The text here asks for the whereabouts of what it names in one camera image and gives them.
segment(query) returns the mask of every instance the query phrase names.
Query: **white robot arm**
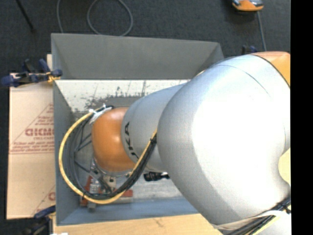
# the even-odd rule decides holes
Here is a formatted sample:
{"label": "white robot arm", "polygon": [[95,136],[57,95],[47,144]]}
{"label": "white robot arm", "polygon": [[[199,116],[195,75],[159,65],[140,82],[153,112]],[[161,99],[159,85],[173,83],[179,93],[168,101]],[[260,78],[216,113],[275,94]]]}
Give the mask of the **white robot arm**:
{"label": "white robot arm", "polygon": [[[132,168],[157,130],[145,170],[167,172],[223,234],[256,234],[248,233],[259,221],[253,217],[290,204],[290,185],[278,170],[281,155],[290,148],[286,52],[225,59],[185,84],[103,116],[92,130],[94,160],[100,168]],[[117,126],[115,131],[104,133],[112,126]],[[291,214],[281,213],[285,215],[260,234],[291,235]],[[233,228],[222,227],[237,221]]]}

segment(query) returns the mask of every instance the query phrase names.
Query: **black carpet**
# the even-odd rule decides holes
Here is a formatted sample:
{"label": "black carpet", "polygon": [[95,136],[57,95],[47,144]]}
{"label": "black carpet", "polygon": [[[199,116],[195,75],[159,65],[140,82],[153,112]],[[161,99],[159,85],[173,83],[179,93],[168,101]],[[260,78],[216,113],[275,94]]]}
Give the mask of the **black carpet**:
{"label": "black carpet", "polygon": [[[31,32],[15,0],[0,0],[0,77],[20,71],[26,58],[37,64],[51,51],[50,34],[60,32],[58,0],[20,0],[36,31]],[[60,19],[66,33],[93,34],[86,20],[94,0],[61,0]],[[213,41],[225,57],[240,55],[242,45],[264,50],[256,14],[239,14],[225,0],[123,0],[134,25],[128,36]],[[263,0],[260,12],[267,50],[291,50],[291,0]],[[130,18],[117,0],[100,0],[90,13],[93,27],[106,35],[122,35]],[[0,88],[0,235],[13,235],[31,219],[5,220],[8,89]]]}

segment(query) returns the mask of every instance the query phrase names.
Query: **wire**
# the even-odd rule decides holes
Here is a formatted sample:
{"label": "wire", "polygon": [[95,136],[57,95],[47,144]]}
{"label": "wire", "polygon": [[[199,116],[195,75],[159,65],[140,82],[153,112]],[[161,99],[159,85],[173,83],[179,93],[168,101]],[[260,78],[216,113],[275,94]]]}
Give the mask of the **wire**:
{"label": "wire", "polygon": [[[291,197],[289,196],[283,202],[279,203],[274,208],[272,208],[272,210],[286,211],[286,210],[288,210],[288,206],[290,206],[290,205],[291,205]],[[278,217],[273,216],[273,215],[266,216],[263,218],[258,218],[255,221],[252,221],[251,223],[249,223],[248,225],[243,226],[243,227],[229,233],[228,235],[256,235],[260,231],[264,230],[269,225],[271,225],[272,224],[272,223],[270,223],[271,221],[275,221],[277,219],[278,219]]]}
{"label": "wire", "polygon": [[110,192],[108,194],[103,194],[103,193],[98,193],[98,194],[91,194],[90,192],[86,191],[84,189],[84,187],[82,187],[82,185],[80,184],[80,182],[78,181],[78,179],[76,178],[77,175],[75,175],[76,171],[74,168],[74,175],[72,173],[73,171],[73,160],[70,160],[70,162],[68,163],[69,166],[69,170],[70,172],[69,175],[66,174],[65,172],[65,168],[63,166],[63,151],[64,151],[64,147],[66,145],[66,142],[68,140],[68,138],[70,137],[71,133],[73,133],[73,131],[75,129],[78,128],[78,132],[74,133],[74,136],[77,136],[80,134],[81,131],[83,131],[83,128],[86,124],[86,122],[88,120],[90,120],[93,117],[94,112],[89,112],[88,114],[82,116],[79,120],[77,120],[66,132],[66,134],[63,137],[63,140],[61,142],[60,145],[60,149],[59,149],[59,167],[60,167],[60,172],[61,175],[63,177],[63,179],[65,180],[65,182],[68,184],[68,186],[77,194],[79,194],[80,196],[84,197],[85,199],[97,203],[97,204],[108,204],[108,203],[112,203],[115,200],[117,200],[118,198],[120,198],[124,192],[126,190],[128,190],[130,187],[132,187],[134,185],[134,183],[138,180],[138,178],[140,177],[141,173],[143,172],[149,157],[152,154],[152,151],[154,150],[154,147],[157,143],[157,131],[155,130],[151,139],[149,140],[149,142],[147,143],[144,151],[142,152],[140,158],[138,159],[135,167],[133,168],[133,170],[131,171],[128,179],[123,183],[122,186],[120,186],[117,190],[115,190],[114,192]]}
{"label": "wire", "polygon": [[[58,0],[57,2],[57,20],[58,20],[58,25],[59,25],[59,30],[61,33],[64,33],[64,30],[63,30],[63,27],[62,27],[62,23],[61,23],[61,18],[60,18],[60,4],[61,4],[61,1],[62,0]],[[90,29],[97,35],[102,35],[99,31],[97,31],[91,21],[90,21],[90,12],[92,10],[92,8],[94,7],[94,5],[98,2],[99,0],[94,0],[92,2],[92,4],[90,5],[90,7],[88,8],[88,12],[87,12],[87,23],[88,23],[88,26],[90,27]],[[129,32],[132,30],[133,28],[133,25],[134,25],[134,19],[133,19],[133,15],[132,15],[132,12],[131,10],[129,9],[129,7],[126,5],[126,3],[124,3],[122,0],[117,0],[127,11],[128,15],[129,15],[129,18],[130,18],[130,26],[129,28],[123,33],[121,34],[120,36],[126,36],[127,34],[129,34]]]}
{"label": "wire", "polygon": [[[98,32],[98,31],[92,26],[92,24],[91,24],[91,22],[90,22],[90,11],[91,11],[92,7],[93,7],[98,1],[99,1],[99,0],[95,0],[95,1],[91,4],[91,6],[89,7],[89,10],[88,10],[88,12],[87,12],[87,22],[88,22],[89,27],[92,29],[92,31],[93,31],[94,33],[96,33],[96,34],[98,34],[98,35],[101,35],[101,33]],[[129,15],[129,17],[130,17],[130,26],[129,26],[128,30],[125,31],[125,32],[121,35],[121,36],[126,36],[126,35],[131,31],[131,29],[132,29],[132,27],[133,27],[133,25],[134,25],[133,15],[132,15],[132,13],[131,13],[129,7],[128,7],[122,0],[117,0],[117,1],[118,1],[121,5],[124,6],[124,8],[127,10],[128,15]]]}
{"label": "wire", "polygon": [[257,15],[257,18],[258,18],[259,29],[260,29],[260,33],[261,33],[261,40],[262,40],[262,45],[263,45],[263,51],[267,51],[265,38],[264,38],[264,33],[263,33],[262,21],[261,21],[261,16],[260,16],[260,11],[257,11],[256,15]]}

